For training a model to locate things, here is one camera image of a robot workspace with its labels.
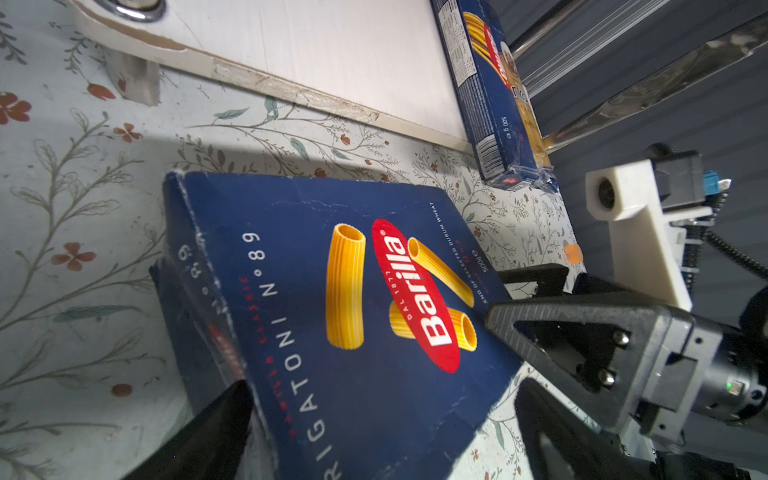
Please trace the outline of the blue yellow spaghetti bag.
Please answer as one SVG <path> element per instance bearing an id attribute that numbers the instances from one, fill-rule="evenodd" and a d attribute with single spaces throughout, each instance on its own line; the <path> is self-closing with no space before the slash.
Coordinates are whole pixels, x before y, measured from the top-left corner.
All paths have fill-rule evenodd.
<path id="1" fill-rule="evenodd" d="M 553 173 L 553 167 L 545 151 L 543 138 L 539 129 L 528 92 L 523 85 L 512 52 L 506 42 L 500 43 L 503 65 L 510 83 L 510 89 L 521 116 L 526 131 L 532 156 L 539 174 L 540 188 L 551 193 L 558 192 L 558 183 Z"/>

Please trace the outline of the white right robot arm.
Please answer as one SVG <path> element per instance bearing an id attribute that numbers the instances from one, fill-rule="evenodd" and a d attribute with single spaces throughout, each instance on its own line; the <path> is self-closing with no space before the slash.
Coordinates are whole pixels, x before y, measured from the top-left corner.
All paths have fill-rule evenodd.
<path id="1" fill-rule="evenodd" d="M 736 465 L 685 450 L 692 414 L 767 430 L 767 294 L 737 326 L 692 310 L 701 250 L 759 278 L 767 268 L 713 228 L 730 183 L 695 151 L 654 144 L 646 160 L 585 177 L 590 213 L 607 223 L 612 280 L 558 264 L 500 273 L 535 295 L 492 305 L 485 326 L 555 390 L 524 380 L 517 420 L 537 479 L 745 479 Z"/>

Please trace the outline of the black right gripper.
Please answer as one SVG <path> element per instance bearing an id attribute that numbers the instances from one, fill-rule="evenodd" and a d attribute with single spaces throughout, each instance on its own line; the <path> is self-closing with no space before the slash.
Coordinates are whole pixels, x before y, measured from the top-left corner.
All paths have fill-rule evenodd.
<path id="1" fill-rule="evenodd" d="M 569 272 L 556 263 L 500 271 L 503 284 L 534 283 L 534 297 L 548 298 L 495 304 L 486 328 L 605 429 L 622 428 L 638 407 L 641 434 L 659 443 L 682 444 L 692 413 L 767 433 L 765 293 L 748 302 L 737 329 L 692 316 L 675 352 L 661 350 L 672 307 L 562 296 Z M 660 353 L 664 364 L 653 368 Z"/>

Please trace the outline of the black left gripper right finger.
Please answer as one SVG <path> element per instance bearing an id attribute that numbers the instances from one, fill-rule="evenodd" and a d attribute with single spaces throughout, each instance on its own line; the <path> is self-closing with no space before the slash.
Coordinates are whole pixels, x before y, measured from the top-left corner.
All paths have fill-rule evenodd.
<path id="1" fill-rule="evenodd" d="M 515 399 L 535 479 L 649 479 L 648 468 L 591 430 L 539 382 L 527 378 Z"/>

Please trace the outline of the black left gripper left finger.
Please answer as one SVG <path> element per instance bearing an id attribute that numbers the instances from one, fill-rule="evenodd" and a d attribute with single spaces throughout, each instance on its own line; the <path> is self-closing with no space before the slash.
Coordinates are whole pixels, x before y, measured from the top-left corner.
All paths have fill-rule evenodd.
<path id="1" fill-rule="evenodd" d="M 253 399 L 233 383 L 127 479 L 233 479 L 245 450 Z"/>

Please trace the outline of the blue Barilla rigatoni box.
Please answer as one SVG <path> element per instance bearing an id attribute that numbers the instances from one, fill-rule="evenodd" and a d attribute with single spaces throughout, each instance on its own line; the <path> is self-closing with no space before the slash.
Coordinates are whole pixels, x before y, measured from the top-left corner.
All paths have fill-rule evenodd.
<path id="1" fill-rule="evenodd" d="M 507 290 L 436 187 L 255 174 L 163 180 L 152 276 L 194 411 L 245 381 L 241 474 L 444 479 L 521 360 Z"/>

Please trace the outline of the blue Barilla spaghetti box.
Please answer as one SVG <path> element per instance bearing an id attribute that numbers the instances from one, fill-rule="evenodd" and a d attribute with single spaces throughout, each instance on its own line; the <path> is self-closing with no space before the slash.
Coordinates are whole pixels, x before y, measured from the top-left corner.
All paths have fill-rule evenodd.
<path id="1" fill-rule="evenodd" d="M 485 1 L 435 0 L 431 8 L 482 180 L 500 189 L 539 181 L 498 15 Z"/>

